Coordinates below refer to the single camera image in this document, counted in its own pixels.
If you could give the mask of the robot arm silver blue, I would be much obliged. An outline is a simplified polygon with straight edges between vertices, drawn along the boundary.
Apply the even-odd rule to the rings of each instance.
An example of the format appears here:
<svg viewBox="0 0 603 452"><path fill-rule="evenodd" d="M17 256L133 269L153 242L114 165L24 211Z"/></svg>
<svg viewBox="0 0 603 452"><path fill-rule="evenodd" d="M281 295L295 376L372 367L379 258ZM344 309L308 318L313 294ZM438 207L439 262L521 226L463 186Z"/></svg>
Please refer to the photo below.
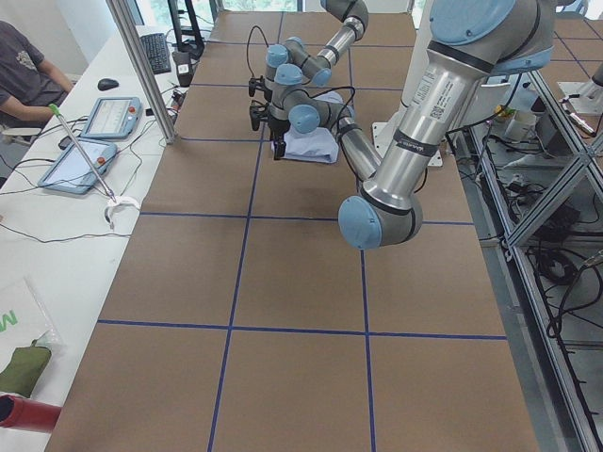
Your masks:
<svg viewBox="0 0 603 452"><path fill-rule="evenodd" d="M269 45L265 74L252 76L249 80L250 97L261 91L265 100L270 102L278 85L297 86L306 82L316 87L325 86L337 62L365 35L368 11L364 1L321 1L320 4L341 23L339 30L316 55L306 49L299 37Z"/></svg>
<svg viewBox="0 0 603 452"><path fill-rule="evenodd" d="M416 185L436 154L473 87L492 75L544 67L553 49L553 1L436 1L429 14L432 33L427 67L402 114L385 153L378 153L342 104L311 96L305 82L322 86L341 55L367 31L362 1L326 1L323 7L340 29L317 55L299 39L271 45L267 70L249 83L265 102L250 107L253 128L266 124L274 155L285 154L285 134L319 127L334 134L359 178L357 195L338 211L342 235L360 250L396 245L414 237L422 224Z"/></svg>

